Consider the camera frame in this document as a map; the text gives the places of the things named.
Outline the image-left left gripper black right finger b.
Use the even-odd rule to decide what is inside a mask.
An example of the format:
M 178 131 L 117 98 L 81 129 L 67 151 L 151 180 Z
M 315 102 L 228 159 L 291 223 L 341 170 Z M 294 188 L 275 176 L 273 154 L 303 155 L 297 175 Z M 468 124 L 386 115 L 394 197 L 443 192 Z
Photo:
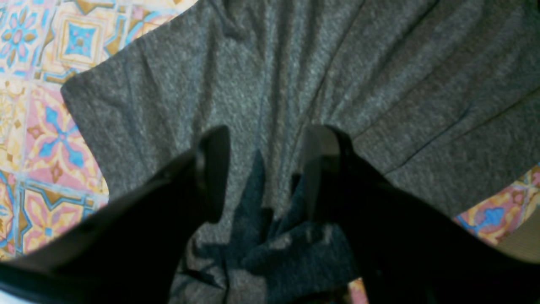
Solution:
M 491 246 L 391 185 L 338 128 L 311 125 L 303 145 L 308 218 L 339 225 L 371 304 L 538 304 L 538 210 Z

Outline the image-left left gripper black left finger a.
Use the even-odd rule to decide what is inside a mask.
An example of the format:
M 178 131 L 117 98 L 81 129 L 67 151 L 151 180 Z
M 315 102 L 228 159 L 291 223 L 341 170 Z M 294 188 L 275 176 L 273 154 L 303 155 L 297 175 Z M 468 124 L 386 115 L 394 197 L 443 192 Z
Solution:
M 1 263 L 2 304 L 166 304 L 191 236 L 218 223 L 230 131 L 216 126 L 139 188 Z

